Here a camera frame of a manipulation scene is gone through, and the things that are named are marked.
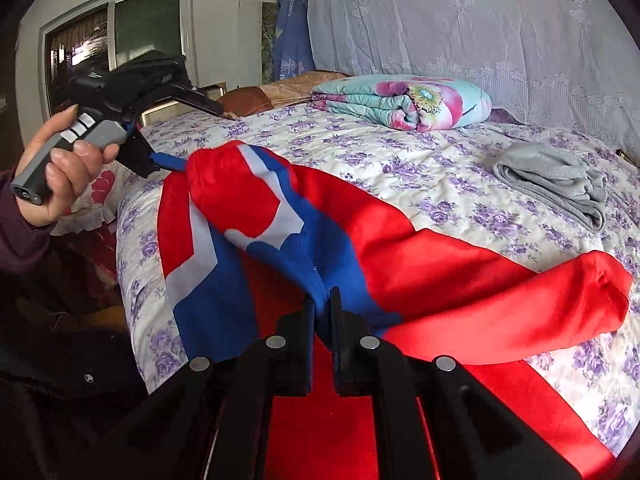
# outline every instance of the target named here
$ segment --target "folded gray cloth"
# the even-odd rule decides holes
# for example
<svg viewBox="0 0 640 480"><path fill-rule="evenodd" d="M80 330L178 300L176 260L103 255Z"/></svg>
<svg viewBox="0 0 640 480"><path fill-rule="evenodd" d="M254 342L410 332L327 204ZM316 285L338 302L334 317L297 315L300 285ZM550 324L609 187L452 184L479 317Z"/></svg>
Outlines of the folded gray cloth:
<svg viewBox="0 0 640 480"><path fill-rule="evenodd" d="M500 156L494 173L508 186L563 209L590 231L604 227L607 178L573 153L546 144L516 142Z"/></svg>

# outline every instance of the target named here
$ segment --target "brown pillow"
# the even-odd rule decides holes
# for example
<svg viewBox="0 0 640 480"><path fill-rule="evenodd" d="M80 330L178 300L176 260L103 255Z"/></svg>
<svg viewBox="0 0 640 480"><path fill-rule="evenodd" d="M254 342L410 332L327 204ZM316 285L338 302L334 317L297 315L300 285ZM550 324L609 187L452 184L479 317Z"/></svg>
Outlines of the brown pillow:
<svg viewBox="0 0 640 480"><path fill-rule="evenodd" d="M311 101L311 89L326 81L344 79L339 72L312 70L297 77L274 81L260 86L236 88L224 94L218 102L225 112L238 117L257 114L274 108L284 108Z"/></svg>

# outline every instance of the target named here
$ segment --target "window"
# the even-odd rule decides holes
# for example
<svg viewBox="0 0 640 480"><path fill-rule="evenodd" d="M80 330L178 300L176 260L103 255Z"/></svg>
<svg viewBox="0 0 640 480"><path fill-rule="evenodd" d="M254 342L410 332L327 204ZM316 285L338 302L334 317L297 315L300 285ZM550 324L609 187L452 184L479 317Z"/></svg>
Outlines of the window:
<svg viewBox="0 0 640 480"><path fill-rule="evenodd" d="M72 78L113 70L150 50L184 54L197 85L191 0L93 0L49 23L40 35L45 118L69 106Z"/></svg>

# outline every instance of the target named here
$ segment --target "white curtain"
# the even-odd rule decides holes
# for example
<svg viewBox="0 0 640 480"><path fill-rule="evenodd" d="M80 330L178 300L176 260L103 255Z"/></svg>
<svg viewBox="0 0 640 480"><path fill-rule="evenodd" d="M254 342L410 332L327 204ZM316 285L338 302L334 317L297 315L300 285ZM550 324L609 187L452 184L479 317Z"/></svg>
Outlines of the white curtain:
<svg viewBox="0 0 640 480"><path fill-rule="evenodd" d="M640 161L640 52L607 0L309 0L316 67L450 76Z"/></svg>

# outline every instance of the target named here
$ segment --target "purple sleeve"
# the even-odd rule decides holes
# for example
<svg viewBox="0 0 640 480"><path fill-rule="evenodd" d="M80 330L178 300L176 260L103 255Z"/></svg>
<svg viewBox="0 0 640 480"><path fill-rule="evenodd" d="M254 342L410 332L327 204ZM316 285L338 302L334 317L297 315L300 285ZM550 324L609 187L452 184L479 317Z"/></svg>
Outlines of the purple sleeve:
<svg viewBox="0 0 640 480"><path fill-rule="evenodd" d="M21 274L47 250L53 225L36 228L22 217L11 193L13 177L13 171L0 173L0 271Z"/></svg>

